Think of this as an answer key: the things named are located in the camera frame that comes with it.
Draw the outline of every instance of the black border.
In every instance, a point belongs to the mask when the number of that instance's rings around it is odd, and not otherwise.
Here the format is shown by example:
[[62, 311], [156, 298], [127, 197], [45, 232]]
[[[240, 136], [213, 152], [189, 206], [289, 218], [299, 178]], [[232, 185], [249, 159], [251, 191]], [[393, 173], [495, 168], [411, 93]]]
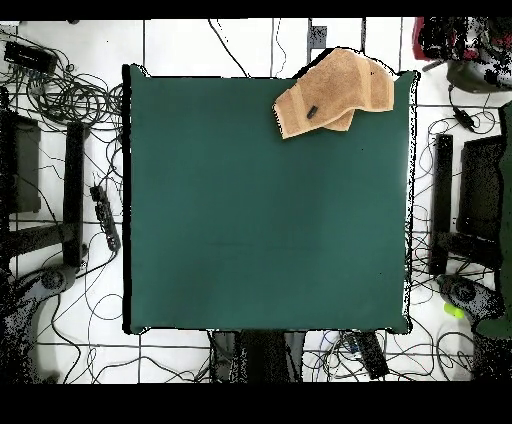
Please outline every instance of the black border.
[[122, 152], [123, 152], [123, 183], [124, 201], [123, 201], [123, 331], [126, 334], [133, 334], [130, 329], [132, 322], [131, 302], [132, 302], [132, 242], [131, 242], [131, 221], [132, 221], [132, 154], [130, 145], [130, 134], [132, 130], [130, 111], [132, 98], [132, 79], [130, 75], [130, 65], [123, 65], [123, 97], [121, 103], [121, 122], [122, 122]]

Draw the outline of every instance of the folded towel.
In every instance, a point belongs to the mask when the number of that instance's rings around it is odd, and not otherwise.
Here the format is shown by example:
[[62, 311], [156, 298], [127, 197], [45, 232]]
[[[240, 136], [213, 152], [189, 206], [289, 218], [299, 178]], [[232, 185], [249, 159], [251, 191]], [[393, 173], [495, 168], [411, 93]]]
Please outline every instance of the folded towel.
[[393, 109], [394, 83], [378, 63], [352, 50], [334, 49], [274, 103], [281, 135], [293, 137], [316, 128], [350, 128], [355, 109]]

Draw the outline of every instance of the small black object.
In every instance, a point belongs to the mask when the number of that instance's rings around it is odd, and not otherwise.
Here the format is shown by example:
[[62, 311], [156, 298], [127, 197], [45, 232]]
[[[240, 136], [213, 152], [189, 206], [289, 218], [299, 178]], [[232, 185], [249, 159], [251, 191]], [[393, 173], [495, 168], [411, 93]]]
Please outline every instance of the small black object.
[[475, 126], [475, 123], [473, 122], [473, 118], [471, 118], [466, 111], [460, 110], [458, 107], [454, 107], [453, 111], [455, 112], [455, 115], [453, 116], [459, 124], [469, 131], [474, 131], [473, 127]]
[[354, 337], [370, 379], [375, 380], [389, 374], [388, 364], [380, 348], [377, 335], [374, 332], [363, 332], [355, 333]]
[[311, 107], [308, 112], [308, 119], [311, 119], [313, 116], [315, 116], [317, 110], [318, 108], [316, 106]]
[[121, 248], [121, 239], [117, 233], [112, 210], [110, 209], [110, 202], [108, 201], [107, 193], [101, 186], [94, 186], [90, 189], [92, 200], [97, 203], [96, 217], [100, 221], [101, 229], [107, 236], [108, 248], [112, 252], [117, 252]]
[[48, 75], [53, 74], [57, 66], [57, 56], [12, 41], [5, 45], [4, 60]]
[[9, 107], [9, 92], [5, 87], [0, 87], [0, 107], [2, 109]]

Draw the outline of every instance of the green table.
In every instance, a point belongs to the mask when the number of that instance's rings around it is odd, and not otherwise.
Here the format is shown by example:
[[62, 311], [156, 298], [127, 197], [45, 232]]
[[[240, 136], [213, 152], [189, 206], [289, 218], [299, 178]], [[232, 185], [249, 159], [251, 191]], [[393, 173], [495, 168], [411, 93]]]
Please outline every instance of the green table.
[[272, 104], [295, 80], [129, 79], [125, 325], [407, 331], [413, 73], [393, 111], [286, 142]]

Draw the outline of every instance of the black power strip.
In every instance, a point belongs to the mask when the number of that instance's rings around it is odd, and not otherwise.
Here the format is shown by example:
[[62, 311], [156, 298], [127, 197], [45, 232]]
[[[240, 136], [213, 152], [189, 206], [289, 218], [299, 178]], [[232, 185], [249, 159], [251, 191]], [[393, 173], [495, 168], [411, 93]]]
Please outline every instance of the black power strip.
[[112, 216], [112, 210], [110, 209], [110, 202], [107, 198], [107, 193], [101, 186], [94, 186], [90, 189], [92, 200], [97, 202], [96, 204], [96, 217], [100, 221], [101, 229], [107, 236], [108, 248], [112, 252], [117, 252], [121, 248], [121, 239], [117, 233], [116, 224], [114, 217]]
[[48, 75], [53, 74], [57, 66], [57, 56], [13, 41], [8, 41], [5, 45], [4, 60]]

